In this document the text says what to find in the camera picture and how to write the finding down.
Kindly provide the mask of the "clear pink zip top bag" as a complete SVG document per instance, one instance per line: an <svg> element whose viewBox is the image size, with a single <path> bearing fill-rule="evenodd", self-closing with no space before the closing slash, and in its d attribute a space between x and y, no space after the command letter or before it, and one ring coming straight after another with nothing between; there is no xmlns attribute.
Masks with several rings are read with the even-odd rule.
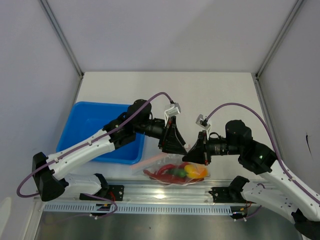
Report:
<svg viewBox="0 0 320 240"><path fill-rule="evenodd" d="M163 185L193 185L210 177L205 165L184 162L182 156L177 154L160 153L130 168L133 175L143 175Z"/></svg>

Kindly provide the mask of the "red toy chili pepper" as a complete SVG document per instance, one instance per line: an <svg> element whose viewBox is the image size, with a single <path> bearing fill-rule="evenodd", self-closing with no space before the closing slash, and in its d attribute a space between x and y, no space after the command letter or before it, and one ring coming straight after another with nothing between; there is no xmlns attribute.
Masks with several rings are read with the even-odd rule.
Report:
<svg viewBox="0 0 320 240"><path fill-rule="evenodd" d="M150 179L159 181L164 184L179 184L183 185L186 183L187 176L182 178L182 177L176 177L171 174L167 174L167 170L169 169L183 169L180 165L174 165L174 164L166 164L156 170L155 172L151 172L148 169L144 169L143 173L147 175Z"/></svg>

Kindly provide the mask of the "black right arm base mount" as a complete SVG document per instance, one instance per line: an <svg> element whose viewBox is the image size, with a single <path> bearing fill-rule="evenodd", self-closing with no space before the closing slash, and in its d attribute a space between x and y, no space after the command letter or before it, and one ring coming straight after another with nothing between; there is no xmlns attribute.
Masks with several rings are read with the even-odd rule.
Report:
<svg viewBox="0 0 320 240"><path fill-rule="evenodd" d="M212 196L214 203L245 204L247 202L239 191L230 187L212 187L208 193Z"/></svg>

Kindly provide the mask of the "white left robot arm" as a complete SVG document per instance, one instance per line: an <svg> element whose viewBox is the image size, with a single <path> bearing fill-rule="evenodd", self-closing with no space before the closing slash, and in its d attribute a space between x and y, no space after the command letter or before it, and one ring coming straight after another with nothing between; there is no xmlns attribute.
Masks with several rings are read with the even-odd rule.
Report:
<svg viewBox="0 0 320 240"><path fill-rule="evenodd" d="M40 199L49 202L63 194L78 195L80 200L103 200L108 196L109 184L100 173L77 175L72 171L99 157L111 153L136 140L137 134L158 139L158 148L167 154L186 155L185 141L181 136L176 116L180 105L171 102L164 111L164 118L152 118L152 105L138 99L116 119L87 139L60 152L33 156L33 180Z"/></svg>

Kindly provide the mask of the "blue plastic bin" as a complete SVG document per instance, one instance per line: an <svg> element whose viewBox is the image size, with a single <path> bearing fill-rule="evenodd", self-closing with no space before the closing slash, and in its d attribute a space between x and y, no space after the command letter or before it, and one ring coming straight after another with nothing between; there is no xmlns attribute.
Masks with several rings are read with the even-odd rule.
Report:
<svg viewBox="0 0 320 240"><path fill-rule="evenodd" d="M71 109L56 151L65 150L95 134L104 125L126 112L127 104L77 102ZM137 134L135 141L113 152L94 158L95 162L133 165L142 158L145 136Z"/></svg>

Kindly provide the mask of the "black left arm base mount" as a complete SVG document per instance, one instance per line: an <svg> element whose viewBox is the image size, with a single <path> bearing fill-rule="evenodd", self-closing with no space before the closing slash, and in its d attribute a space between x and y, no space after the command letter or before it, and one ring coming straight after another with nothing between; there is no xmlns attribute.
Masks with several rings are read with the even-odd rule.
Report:
<svg viewBox="0 0 320 240"><path fill-rule="evenodd" d="M112 200L114 202L116 201L122 201L124 197L124 185L109 185L108 190L101 189L97 193L93 194L95 197L104 198L108 200Z"/></svg>

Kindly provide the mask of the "orange yellow toy mango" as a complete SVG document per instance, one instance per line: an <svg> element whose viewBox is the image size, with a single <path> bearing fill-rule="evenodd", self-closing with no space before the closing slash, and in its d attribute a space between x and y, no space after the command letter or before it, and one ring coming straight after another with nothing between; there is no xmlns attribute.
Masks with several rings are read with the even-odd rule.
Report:
<svg viewBox="0 0 320 240"><path fill-rule="evenodd" d="M202 179L209 175L207 168L200 164L187 164L183 169L190 179Z"/></svg>

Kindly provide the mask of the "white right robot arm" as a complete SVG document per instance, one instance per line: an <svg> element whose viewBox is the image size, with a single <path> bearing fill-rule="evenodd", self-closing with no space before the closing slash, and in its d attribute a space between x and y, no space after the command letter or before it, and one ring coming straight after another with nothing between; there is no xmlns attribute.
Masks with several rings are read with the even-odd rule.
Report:
<svg viewBox="0 0 320 240"><path fill-rule="evenodd" d="M182 160L208 165L212 156L226 155L237 155L242 167L276 187L276 190L266 189L237 176L228 186L232 201L259 204L289 220L306 238L320 238L319 193L290 171L272 149L255 141L251 129L241 120L226 123L225 137L212 138L205 130L199 132L196 143Z"/></svg>

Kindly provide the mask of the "green toy chili pepper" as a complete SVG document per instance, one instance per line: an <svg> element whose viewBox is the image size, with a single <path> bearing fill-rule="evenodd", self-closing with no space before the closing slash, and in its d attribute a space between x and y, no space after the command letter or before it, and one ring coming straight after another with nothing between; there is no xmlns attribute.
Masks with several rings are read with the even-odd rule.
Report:
<svg viewBox="0 0 320 240"><path fill-rule="evenodd" d="M187 176L187 172L182 168L171 168L167 170L166 173L179 178L185 178Z"/></svg>

